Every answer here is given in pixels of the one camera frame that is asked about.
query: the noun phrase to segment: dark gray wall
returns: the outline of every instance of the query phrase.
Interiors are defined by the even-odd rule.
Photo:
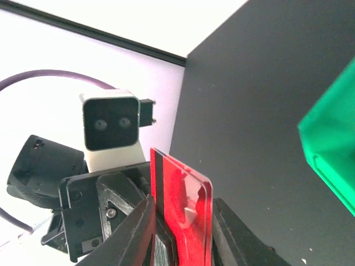
[[[250,0],[187,59],[171,155],[292,265],[355,265],[355,218],[297,132],[354,56],[355,1]]]

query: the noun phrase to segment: green plastic block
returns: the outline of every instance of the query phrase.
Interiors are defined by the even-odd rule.
[[[355,59],[298,130],[306,161],[355,216]]]

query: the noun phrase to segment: white wall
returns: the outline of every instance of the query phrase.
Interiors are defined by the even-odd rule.
[[[186,57],[247,0],[16,0]]]
[[[169,152],[183,67],[3,11],[0,11],[0,25],[7,25],[0,27],[0,80],[28,70],[61,69],[95,77],[129,90],[140,99],[155,99],[154,118],[158,122],[140,130],[140,142],[147,160],[150,147]],[[78,80],[42,77],[16,83],[0,92],[2,208],[30,224],[48,217],[47,210],[7,195],[8,174],[30,134],[84,150],[79,94],[94,90],[100,89]],[[0,245],[18,232],[1,219],[0,229]],[[39,248],[39,239],[34,242],[34,247]],[[0,261],[5,254],[9,255],[8,252],[0,254]],[[23,256],[15,255],[12,259],[14,265],[20,265],[16,260]],[[53,258],[50,260],[51,265],[64,265],[56,264]]]

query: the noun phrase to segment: red card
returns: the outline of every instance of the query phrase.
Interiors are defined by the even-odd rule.
[[[211,266],[212,184],[173,157],[151,149],[151,192],[176,238],[179,266]]]

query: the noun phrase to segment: screw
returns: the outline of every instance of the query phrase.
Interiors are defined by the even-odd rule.
[[[72,201],[79,201],[81,197],[82,194],[80,191],[73,191],[70,193],[70,200]]]
[[[117,215],[117,211],[114,209],[114,208],[109,208],[107,211],[106,211],[106,216],[107,218],[115,218],[115,216]]]
[[[92,242],[91,242],[91,245],[96,248],[98,245],[100,244],[100,241],[98,241],[97,239],[94,239]]]

